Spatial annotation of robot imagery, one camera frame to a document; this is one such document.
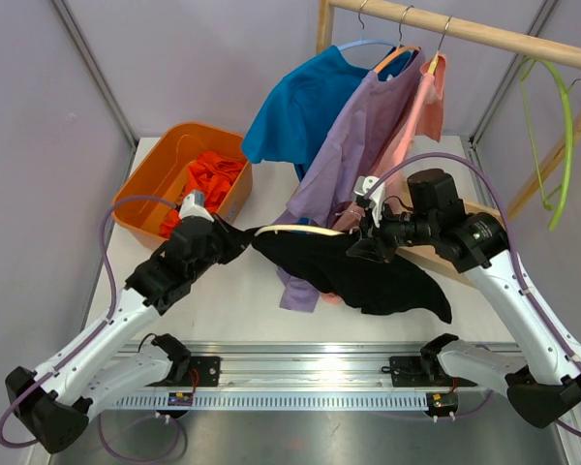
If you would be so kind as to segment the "black t shirt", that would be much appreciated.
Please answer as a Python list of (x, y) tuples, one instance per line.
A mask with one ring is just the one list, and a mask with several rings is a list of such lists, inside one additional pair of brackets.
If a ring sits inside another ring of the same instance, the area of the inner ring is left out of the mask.
[(442, 322), (452, 322), (449, 301), (424, 270), (400, 257), (390, 263), (350, 257), (347, 250), (355, 242), (354, 234), (265, 232), (252, 246), (278, 266), (285, 286), (283, 309), (312, 312), (322, 295), (337, 295), (367, 315), (426, 309)]

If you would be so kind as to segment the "white hanger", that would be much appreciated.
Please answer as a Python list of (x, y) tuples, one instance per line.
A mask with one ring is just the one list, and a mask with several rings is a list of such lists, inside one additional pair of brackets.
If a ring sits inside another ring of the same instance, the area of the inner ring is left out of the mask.
[(307, 223), (302, 222), (300, 218), (293, 216), (287, 210), (281, 213), (272, 223), (269, 225), (259, 227), (254, 232), (254, 237), (267, 234), (267, 233), (305, 233), (311, 235), (320, 235), (327, 237), (334, 236), (348, 236), (359, 238), (359, 229), (355, 228), (350, 231), (337, 231), (329, 228), (324, 228), (321, 226), (315, 226), (310, 221)]

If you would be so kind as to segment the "orange t shirt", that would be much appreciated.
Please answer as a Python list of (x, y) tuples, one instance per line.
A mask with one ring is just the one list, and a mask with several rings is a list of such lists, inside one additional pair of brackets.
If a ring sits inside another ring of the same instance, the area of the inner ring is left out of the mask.
[(250, 168), (245, 158), (233, 159), (215, 151), (202, 151), (189, 163), (180, 163), (172, 170), (169, 188), (160, 195), (180, 205), (192, 191), (199, 191), (203, 194), (205, 209), (231, 223), (249, 197), (239, 184), (251, 184)]

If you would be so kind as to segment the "lime green hanger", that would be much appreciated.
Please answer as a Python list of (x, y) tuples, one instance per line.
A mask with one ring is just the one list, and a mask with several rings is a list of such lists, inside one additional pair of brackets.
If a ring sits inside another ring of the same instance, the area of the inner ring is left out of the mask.
[[(526, 81), (536, 64), (544, 67), (553, 79), (559, 95), (564, 124), (563, 136), (543, 160), (538, 157), (532, 110), (526, 89)], [(555, 65), (539, 58), (525, 57), (520, 63), (518, 79), (535, 170), (510, 204), (508, 214), (511, 217), (517, 215), (535, 192), (539, 192), (542, 207), (552, 214), (547, 228), (553, 231), (560, 223), (566, 209), (573, 171), (574, 149), (581, 137), (581, 118), (578, 122), (575, 121), (570, 102), (571, 90), (576, 82), (581, 81), (581, 77), (566, 85)], [(555, 189), (547, 192), (544, 189), (544, 181), (558, 166), (562, 166), (562, 181)]]

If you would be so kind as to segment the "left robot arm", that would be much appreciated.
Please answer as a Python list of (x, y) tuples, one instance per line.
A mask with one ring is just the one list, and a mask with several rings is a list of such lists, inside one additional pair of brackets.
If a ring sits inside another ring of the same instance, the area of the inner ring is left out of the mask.
[(217, 216), (184, 218), (126, 279), (104, 315), (35, 369), (18, 367), (7, 376), (12, 415), (47, 452), (57, 453), (122, 397), (151, 384), (182, 384), (192, 376), (192, 355), (169, 334), (126, 360), (110, 360), (187, 296), (211, 266), (240, 256), (252, 237)]

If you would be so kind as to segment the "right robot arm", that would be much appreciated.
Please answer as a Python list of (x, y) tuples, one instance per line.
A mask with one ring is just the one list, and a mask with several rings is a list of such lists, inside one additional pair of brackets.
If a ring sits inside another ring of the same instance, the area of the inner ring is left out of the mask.
[(533, 292), (500, 221), (467, 212), (450, 174), (422, 170), (407, 184), (412, 208), (394, 214), (383, 180), (356, 180), (353, 193), (365, 216), (349, 255), (384, 262), (399, 247), (432, 246), (483, 294), (522, 353), (500, 356), (443, 334), (420, 351), (422, 377), (432, 384), (461, 378), (489, 388), (536, 428), (557, 421), (581, 402), (581, 345)]

